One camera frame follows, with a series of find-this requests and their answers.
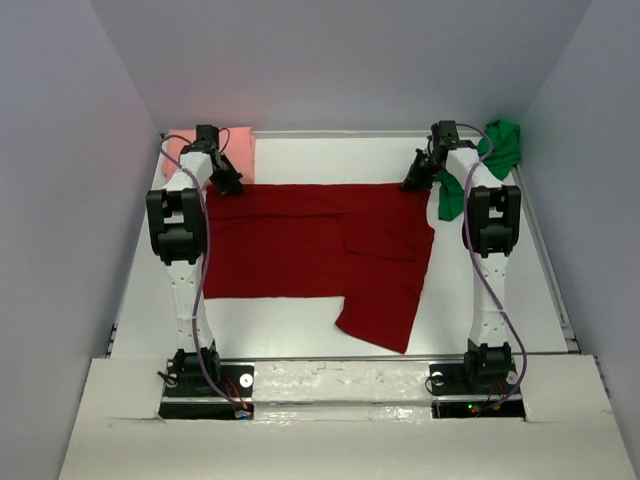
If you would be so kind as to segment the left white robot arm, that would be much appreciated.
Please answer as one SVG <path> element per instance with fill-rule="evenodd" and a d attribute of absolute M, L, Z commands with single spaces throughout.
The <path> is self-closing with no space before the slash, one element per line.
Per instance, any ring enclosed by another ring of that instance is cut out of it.
<path fill-rule="evenodd" d="M 145 198 L 151 248 L 166 269 L 176 317 L 176 353 L 172 369 L 163 378 L 170 388 L 215 393 L 231 401 L 220 389 L 221 362 L 204 306 L 211 253 L 206 183 L 222 193 L 239 193 L 241 175 L 214 141 L 189 143 L 179 158 L 166 158 L 176 171 Z"/>

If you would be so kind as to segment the red t shirt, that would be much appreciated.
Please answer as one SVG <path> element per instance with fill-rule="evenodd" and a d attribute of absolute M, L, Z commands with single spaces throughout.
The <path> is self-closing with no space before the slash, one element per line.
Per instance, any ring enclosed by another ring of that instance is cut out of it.
<path fill-rule="evenodd" d="M 340 297 L 340 330 L 403 354 L 435 240 L 429 199 L 395 183 L 255 184 L 239 196 L 209 190 L 204 294 Z"/>

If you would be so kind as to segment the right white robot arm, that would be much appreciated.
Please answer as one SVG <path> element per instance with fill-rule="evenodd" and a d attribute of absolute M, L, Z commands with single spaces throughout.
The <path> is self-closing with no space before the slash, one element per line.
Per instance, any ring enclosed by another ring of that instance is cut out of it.
<path fill-rule="evenodd" d="M 426 386 L 435 396 L 498 395 L 515 371 L 504 296 L 519 239 L 521 191 L 494 176 L 464 140 L 431 140 L 418 149 L 401 189 L 429 190 L 442 172 L 464 187 L 462 241 L 473 269 L 473 317 L 463 361 L 432 366 Z"/>

